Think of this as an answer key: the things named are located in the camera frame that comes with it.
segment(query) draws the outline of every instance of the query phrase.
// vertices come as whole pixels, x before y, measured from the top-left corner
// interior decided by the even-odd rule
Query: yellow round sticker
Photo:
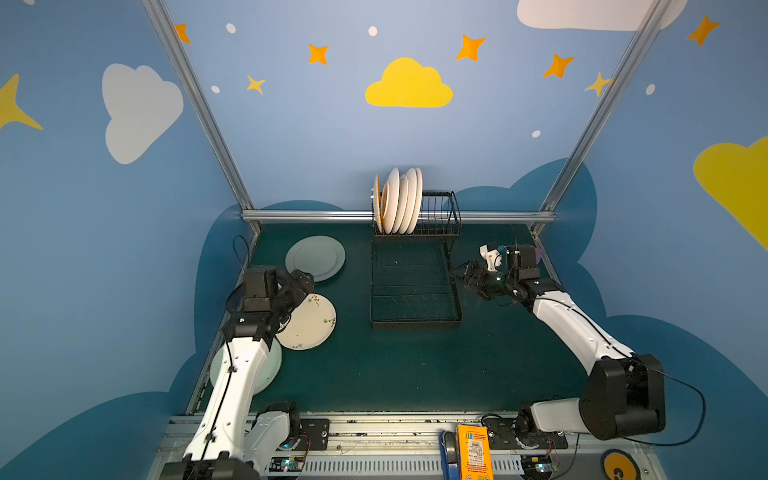
[[[608,480],[640,480],[640,469],[627,453],[617,449],[607,450],[601,460]]]

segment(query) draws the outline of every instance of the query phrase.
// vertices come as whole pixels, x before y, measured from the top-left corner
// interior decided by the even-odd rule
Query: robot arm
[[[537,402],[516,420],[520,436],[583,432],[600,440],[660,432],[665,426],[663,368],[637,355],[584,313],[557,282],[542,278],[533,246],[480,249],[486,265],[471,260],[463,281],[490,300],[513,296],[574,353],[589,380],[577,399]],[[500,272],[499,257],[506,259]]]
[[[282,284],[279,289],[278,278]],[[258,480],[260,474],[266,474],[277,447],[299,437],[299,410],[292,403],[268,408],[257,417],[248,435],[243,433],[253,382],[266,362],[280,323],[313,289],[311,277],[298,270],[289,275],[273,266],[259,266],[245,272],[243,283],[233,292],[236,301],[232,304],[237,311],[231,312],[224,327],[222,374],[184,459],[167,463],[162,480]]]

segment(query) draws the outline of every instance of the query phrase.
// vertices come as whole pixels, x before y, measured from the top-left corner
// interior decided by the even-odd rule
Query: black mounting plate
[[[328,419],[301,419],[301,435],[310,437],[311,451],[328,449],[329,426],[330,420]],[[306,437],[302,436],[299,438],[299,444],[294,449],[295,452],[306,451]]]
[[[488,428],[488,444],[491,446],[491,450],[521,450],[524,448],[515,438],[515,430],[512,428],[514,420],[512,418],[486,418],[483,421],[484,425]],[[528,435],[525,439],[525,444],[527,447],[534,447],[537,450],[549,450],[550,444],[558,450],[568,448],[568,440],[565,439],[564,435],[560,436],[556,432]]]

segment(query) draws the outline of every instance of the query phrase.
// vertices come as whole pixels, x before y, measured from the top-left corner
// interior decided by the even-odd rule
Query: dish rack
[[[433,239],[456,238],[462,232],[462,215],[458,211],[456,195],[453,192],[424,190],[422,193],[422,209],[413,233],[398,234],[384,233],[372,219],[373,236],[378,238],[404,239],[424,237]]]
[[[374,238],[371,323],[377,329],[459,326],[462,310],[446,239],[398,235]]]

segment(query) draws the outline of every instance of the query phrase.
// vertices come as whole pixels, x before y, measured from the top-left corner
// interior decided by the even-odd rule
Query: ceramic plate
[[[424,182],[422,179],[422,169],[416,168],[416,201],[413,204],[413,216],[411,217],[411,224],[408,225],[406,233],[413,233],[416,228],[416,222],[419,221],[419,213],[422,211],[422,192]]]
[[[382,225],[384,233],[391,233],[397,215],[397,200],[400,196],[400,172],[397,167],[389,172],[382,192]]]
[[[413,217],[413,207],[416,203],[416,186],[418,179],[416,178],[416,170],[410,169],[406,172],[406,178],[408,179],[408,203],[406,204],[406,211],[402,215],[402,223],[397,233],[405,233],[408,227],[411,226],[411,219]]]
[[[379,190],[379,175],[376,175],[376,181],[373,182],[373,219],[376,221],[376,226],[379,228],[379,232],[382,233],[382,211],[381,211],[381,191]]]
[[[216,355],[214,355],[214,359],[210,362],[210,382],[213,385],[216,385],[216,379],[219,376],[219,372],[221,372],[221,360],[223,360],[223,357],[226,354],[227,348],[226,346],[222,346],[219,351],[216,352]],[[272,380],[274,380],[277,376],[277,372],[280,370],[280,366],[282,364],[283,348],[280,347],[280,342],[274,340],[272,341],[272,349],[266,355],[266,362],[264,362],[264,366],[259,371],[259,375],[253,381],[254,395],[270,386],[270,383],[272,383]]]
[[[285,330],[276,335],[284,347],[308,350],[318,346],[336,326],[336,309],[326,297],[310,293],[290,314]]]
[[[307,237],[296,242],[286,255],[286,270],[299,269],[311,273],[316,282],[328,280],[341,270],[346,254],[338,240],[325,235]]]
[[[400,198],[397,200],[397,214],[395,223],[392,224],[392,233],[397,233],[402,225],[402,218],[406,215],[408,206],[408,178],[405,175],[400,176]]]

